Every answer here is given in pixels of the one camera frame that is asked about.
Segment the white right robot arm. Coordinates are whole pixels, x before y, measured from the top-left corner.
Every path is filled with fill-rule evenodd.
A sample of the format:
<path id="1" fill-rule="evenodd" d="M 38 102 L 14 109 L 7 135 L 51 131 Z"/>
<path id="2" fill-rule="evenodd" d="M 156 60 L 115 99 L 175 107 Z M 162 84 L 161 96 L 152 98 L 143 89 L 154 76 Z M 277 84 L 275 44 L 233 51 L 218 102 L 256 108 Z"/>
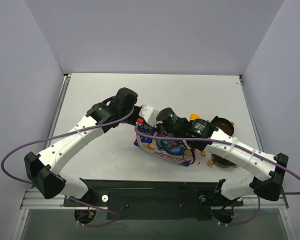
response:
<path id="1" fill-rule="evenodd" d="M 181 118 L 170 107 L 161 110 L 155 119 L 160 130 L 169 137 L 187 138 L 189 147 L 224 158 L 248 172 L 243 177 L 219 180 L 213 192 L 216 203 L 224 205 L 248 195 L 273 202 L 279 199 L 285 172 L 275 164 L 285 167 L 289 159 L 287 155 L 258 151 L 213 123 L 201 118 Z"/>

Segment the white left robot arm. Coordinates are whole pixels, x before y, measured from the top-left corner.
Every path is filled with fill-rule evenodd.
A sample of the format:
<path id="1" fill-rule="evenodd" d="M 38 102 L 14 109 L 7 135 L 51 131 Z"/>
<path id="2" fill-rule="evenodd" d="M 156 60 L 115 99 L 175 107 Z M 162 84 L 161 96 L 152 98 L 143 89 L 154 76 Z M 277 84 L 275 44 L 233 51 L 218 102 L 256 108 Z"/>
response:
<path id="1" fill-rule="evenodd" d="M 114 97 L 94 104 L 60 140 L 39 153 L 24 157 L 26 175 L 45 199 L 69 195 L 82 206 L 89 205 L 93 193 L 81 178 L 61 175 L 64 166 L 85 146 L 120 123 L 133 125 L 139 117 L 138 94 L 123 87 Z"/>

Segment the pink pet food bag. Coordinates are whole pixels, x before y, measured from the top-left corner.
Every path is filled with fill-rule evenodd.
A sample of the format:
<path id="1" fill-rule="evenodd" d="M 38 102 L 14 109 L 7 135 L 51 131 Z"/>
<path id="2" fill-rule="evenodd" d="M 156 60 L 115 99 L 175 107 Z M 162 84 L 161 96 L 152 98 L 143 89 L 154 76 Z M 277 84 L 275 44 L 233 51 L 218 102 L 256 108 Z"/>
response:
<path id="1" fill-rule="evenodd" d="M 134 145 L 144 152 L 170 163 L 189 167 L 196 161 L 193 149 L 188 149 L 182 142 L 153 139 L 136 134 Z"/>

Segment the yellow plastic scoop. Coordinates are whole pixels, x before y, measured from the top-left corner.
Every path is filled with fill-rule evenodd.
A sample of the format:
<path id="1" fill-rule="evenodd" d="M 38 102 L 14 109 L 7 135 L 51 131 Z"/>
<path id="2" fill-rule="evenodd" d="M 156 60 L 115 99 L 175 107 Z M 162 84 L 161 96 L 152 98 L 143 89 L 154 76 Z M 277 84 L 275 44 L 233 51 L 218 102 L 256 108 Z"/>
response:
<path id="1" fill-rule="evenodd" d="M 190 115 L 190 117 L 189 117 L 189 120 L 190 120 L 190 121 L 194 121 L 194 120 L 199 119 L 199 118 L 200 118 L 200 116 L 199 116 L 198 114 L 192 113 L 192 114 Z M 202 157 L 205 157 L 207 154 L 206 154 L 205 151 L 200 151 L 200 155 L 201 155 Z"/>

